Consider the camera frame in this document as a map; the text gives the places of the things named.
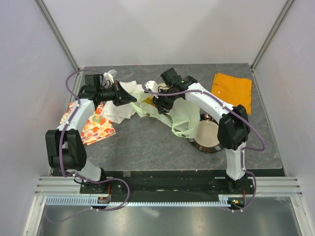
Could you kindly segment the light green plastic bag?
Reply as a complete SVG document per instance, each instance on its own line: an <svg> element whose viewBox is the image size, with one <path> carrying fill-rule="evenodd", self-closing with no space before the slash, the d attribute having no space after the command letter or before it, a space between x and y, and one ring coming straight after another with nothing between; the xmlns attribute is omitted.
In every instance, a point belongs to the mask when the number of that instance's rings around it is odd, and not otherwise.
<svg viewBox="0 0 315 236"><path fill-rule="evenodd" d="M194 103L179 98L175 100L173 108L166 114L159 114L155 106L144 103L152 94L137 92L134 96L137 101L131 103L135 112L141 117L155 118L169 126L174 135L183 138L195 138L200 122L200 108Z"/></svg>

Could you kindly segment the dark rimmed ceramic plate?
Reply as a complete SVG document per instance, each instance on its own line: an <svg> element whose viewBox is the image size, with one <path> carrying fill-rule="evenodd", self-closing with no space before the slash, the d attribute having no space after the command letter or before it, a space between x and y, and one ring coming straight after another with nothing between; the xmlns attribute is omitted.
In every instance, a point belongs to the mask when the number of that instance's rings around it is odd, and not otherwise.
<svg viewBox="0 0 315 236"><path fill-rule="evenodd" d="M223 145L217 138L218 130L219 125L212 116L201 114L196 137L190 138L188 141L198 151L205 153L219 152L223 149Z"/></svg>

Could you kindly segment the right aluminium frame post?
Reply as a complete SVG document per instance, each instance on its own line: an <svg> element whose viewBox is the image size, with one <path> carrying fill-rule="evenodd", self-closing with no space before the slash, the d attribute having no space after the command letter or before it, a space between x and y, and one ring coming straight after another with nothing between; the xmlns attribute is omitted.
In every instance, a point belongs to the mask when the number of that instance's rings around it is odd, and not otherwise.
<svg viewBox="0 0 315 236"><path fill-rule="evenodd" d="M272 27L270 28L263 44L261 45L258 53L256 54L252 64L250 65L252 73L254 73L255 69L257 68L259 62L261 61L262 57L266 53L267 49L269 48L270 44L272 43L274 37L276 36L277 32L279 31L281 25L285 21L289 11L291 10L292 6L294 5L295 0L286 0L283 7L281 8L278 16L276 17Z"/></svg>

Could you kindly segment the orange floral cloth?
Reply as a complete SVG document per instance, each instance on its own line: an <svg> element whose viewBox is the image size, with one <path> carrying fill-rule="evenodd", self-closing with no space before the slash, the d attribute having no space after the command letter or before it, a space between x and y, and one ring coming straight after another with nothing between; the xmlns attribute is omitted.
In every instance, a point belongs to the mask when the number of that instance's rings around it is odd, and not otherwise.
<svg viewBox="0 0 315 236"><path fill-rule="evenodd" d="M116 134L116 130L109 118L101 114L104 104L101 102L96 111L86 120L86 124L79 129L83 145L92 145Z"/></svg>

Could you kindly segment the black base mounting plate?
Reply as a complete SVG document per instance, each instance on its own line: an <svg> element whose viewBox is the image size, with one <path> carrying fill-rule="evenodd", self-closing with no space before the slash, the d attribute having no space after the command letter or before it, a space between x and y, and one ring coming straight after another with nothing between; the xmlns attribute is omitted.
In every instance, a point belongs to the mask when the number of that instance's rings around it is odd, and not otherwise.
<svg viewBox="0 0 315 236"><path fill-rule="evenodd" d="M126 195L158 191L204 192L211 195L252 194L255 184L245 174L240 180L230 179L225 170L177 170L177 171L107 171L107 178L116 178L103 184L75 179L80 193Z"/></svg>

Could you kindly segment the yellow fake fruit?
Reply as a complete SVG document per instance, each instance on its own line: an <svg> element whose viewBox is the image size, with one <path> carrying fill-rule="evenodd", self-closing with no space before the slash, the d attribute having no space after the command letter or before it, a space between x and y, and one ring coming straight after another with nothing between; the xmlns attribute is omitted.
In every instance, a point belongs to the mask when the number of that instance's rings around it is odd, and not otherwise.
<svg viewBox="0 0 315 236"><path fill-rule="evenodd" d="M146 99L143 100L143 102L152 106L154 105L152 97L147 97Z"/></svg>

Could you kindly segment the left aluminium frame post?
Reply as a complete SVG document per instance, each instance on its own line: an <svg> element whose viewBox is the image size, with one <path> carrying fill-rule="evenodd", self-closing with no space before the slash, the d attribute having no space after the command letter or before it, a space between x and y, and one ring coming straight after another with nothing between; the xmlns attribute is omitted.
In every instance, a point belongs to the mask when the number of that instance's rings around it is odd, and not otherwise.
<svg viewBox="0 0 315 236"><path fill-rule="evenodd" d="M34 0L35 4L37 5L41 15L45 19L47 25L49 26L52 34L54 35L56 41L58 42L59 46L61 47L63 53L65 54L67 60L71 64L74 70L79 70L80 67L76 62L73 54L71 53L62 33L60 32L52 14L50 13L46 3L44 0Z"/></svg>

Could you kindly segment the aluminium frame post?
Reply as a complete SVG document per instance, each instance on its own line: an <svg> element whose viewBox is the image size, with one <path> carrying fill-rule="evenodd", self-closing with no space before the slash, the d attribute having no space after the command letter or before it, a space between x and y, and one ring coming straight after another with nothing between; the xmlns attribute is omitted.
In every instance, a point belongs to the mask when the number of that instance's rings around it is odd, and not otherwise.
<svg viewBox="0 0 315 236"><path fill-rule="evenodd" d="M269 48L270 44L272 43L274 37L276 36L277 32L279 31L281 25L285 21L289 11L291 10L292 6L294 5L295 0L286 0L283 7L281 8L278 16L276 17L272 27L270 28L263 44L261 45L258 53L256 54L252 64L250 65L252 73L254 73L255 69L257 68L259 62L261 61L262 57L266 53L267 49Z"/></svg>
<svg viewBox="0 0 315 236"><path fill-rule="evenodd" d="M50 13L46 3L44 0L34 0L35 4L37 5L41 15L45 19L47 25L49 26L52 34L54 35L56 41L58 42L59 46L61 47L63 53L65 54L67 60L71 64L74 70L79 70L80 67L76 62L73 54L71 53L62 33L60 32L52 14Z"/></svg>

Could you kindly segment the orange folded cloth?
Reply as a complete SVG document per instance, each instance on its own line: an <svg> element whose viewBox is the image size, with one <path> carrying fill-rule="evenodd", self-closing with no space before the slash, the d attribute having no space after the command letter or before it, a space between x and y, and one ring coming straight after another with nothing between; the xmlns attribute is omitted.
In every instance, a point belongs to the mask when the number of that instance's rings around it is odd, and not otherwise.
<svg viewBox="0 0 315 236"><path fill-rule="evenodd" d="M244 106L247 114L251 115L252 81L250 79L217 73L214 76L211 93L234 106Z"/></svg>

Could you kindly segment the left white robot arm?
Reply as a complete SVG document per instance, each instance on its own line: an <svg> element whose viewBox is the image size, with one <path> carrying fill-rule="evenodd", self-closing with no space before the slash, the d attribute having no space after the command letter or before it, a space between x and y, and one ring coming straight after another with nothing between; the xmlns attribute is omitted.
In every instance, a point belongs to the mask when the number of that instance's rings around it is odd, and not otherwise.
<svg viewBox="0 0 315 236"><path fill-rule="evenodd" d="M104 75L85 75L85 84L75 95L74 108L58 128L45 134L49 166L59 170L63 177L77 177L91 185L96 193L104 193L109 180L105 171L87 160L87 153L81 139L88 118L101 102L111 101L115 106L136 102L118 81L105 87Z"/></svg>

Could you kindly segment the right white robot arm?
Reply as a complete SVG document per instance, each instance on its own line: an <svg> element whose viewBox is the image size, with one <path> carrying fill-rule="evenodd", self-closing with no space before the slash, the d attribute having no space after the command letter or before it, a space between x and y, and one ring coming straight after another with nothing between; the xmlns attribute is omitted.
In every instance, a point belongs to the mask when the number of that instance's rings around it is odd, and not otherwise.
<svg viewBox="0 0 315 236"><path fill-rule="evenodd" d="M147 92L154 95L153 103L160 114L174 108L177 99L183 98L209 114L218 124L217 138L225 148L227 168L225 187L230 193L238 193L246 182L244 149L250 133L246 108L233 106L207 91L192 76L181 77L174 68L161 74L166 88L159 88L155 81L145 83Z"/></svg>

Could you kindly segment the aluminium front rail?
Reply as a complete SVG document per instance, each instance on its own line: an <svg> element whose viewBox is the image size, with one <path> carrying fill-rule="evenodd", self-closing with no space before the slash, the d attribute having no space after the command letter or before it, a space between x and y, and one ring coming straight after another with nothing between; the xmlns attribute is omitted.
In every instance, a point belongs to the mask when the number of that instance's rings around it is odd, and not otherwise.
<svg viewBox="0 0 315 236"><path fill-rule="evenodd" d="M302 190L295 177L257 177L256 195L259 197L301 197ZM72 178L40 177L37 195L79 196L80 185Z"/></svg>

